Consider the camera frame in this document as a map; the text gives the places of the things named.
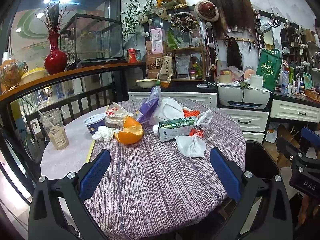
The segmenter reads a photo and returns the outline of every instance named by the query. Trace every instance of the green shopping bag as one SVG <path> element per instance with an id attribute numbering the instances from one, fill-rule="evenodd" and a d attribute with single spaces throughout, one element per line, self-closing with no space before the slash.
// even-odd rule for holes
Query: green shopping bag
<path id="1" fill-rule="evenodd" d="M 273 92 L 281 70 L 282 57 L 278 49 L 262 49 L 256 75 L 263 76 L 263 87 Z"/>

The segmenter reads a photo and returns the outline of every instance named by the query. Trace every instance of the white bottle cap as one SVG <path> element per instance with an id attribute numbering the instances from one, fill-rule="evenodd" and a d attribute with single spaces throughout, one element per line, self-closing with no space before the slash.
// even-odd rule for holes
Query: white bottle cap
<path id="1" fill-rule="evenodd" d="M 159 125 L 154 125 L 153 126 L 153 134 L 158 135 L 159 134 Z"/>
<path id="2" fill-rule="evenodd" d="M 4 62 L 5 60 L 9 60 L 10 58 L 10 52 L 6 51 L 3 53 L 2 55 L 2 62 Z"/>

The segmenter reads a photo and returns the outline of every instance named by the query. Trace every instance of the metal screw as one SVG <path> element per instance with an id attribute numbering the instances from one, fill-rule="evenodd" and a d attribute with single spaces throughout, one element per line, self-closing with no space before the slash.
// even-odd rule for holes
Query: metal screw
<path id="1" fill-rule="evenodd" d="M 40 181 L 40 182 L 44 182 L 44 181 L 45 181 L 45 176 L 41 176 L 41 177 L 39 178 L 39 181 Z"/>
<path id="2" fill-rule="evenodd" d="M 281 181 L 282 178 L 281 178 L 279 175 L 276 175 L 276 176 L 275 176 L 275 180 L 276 180 L 276 181 Z"/>
<path id="3" fill-rule="evenodd" d="M 69 172 L 67 177 L 68 179 L 73 179 L 76 176 L 76 174 L 74 172 Z"/>
<path id="4" fill-rule="evenodd" d="M 244 172 L 244 176 L 247 177 L 247 178 L 251 178 L 251 177 L 252 177 L 252 172 L 250 172 L 250 171 L 245 171 L 245 172 Z"/>

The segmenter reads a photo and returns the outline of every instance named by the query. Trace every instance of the wire cage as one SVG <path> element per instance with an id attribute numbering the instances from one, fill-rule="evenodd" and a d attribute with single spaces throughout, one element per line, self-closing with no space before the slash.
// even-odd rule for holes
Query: wire cage
<path id="1" fill-rule="evenodd" d="M 125 59 L 122 23 L 75 14 L 60 32 L 60 49 L 68 56 L 68 69 L 86 62 Z"/>

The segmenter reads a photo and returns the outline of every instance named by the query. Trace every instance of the green picture frame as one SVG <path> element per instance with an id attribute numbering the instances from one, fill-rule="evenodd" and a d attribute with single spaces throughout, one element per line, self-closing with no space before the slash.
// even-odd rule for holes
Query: green picture frame
<path id="1" fill-rule="evenodd" d="M 303 75 L 304 89 L 313 88 L 311 75 L 305 72 L 302 72 L 302 75 Z"/>

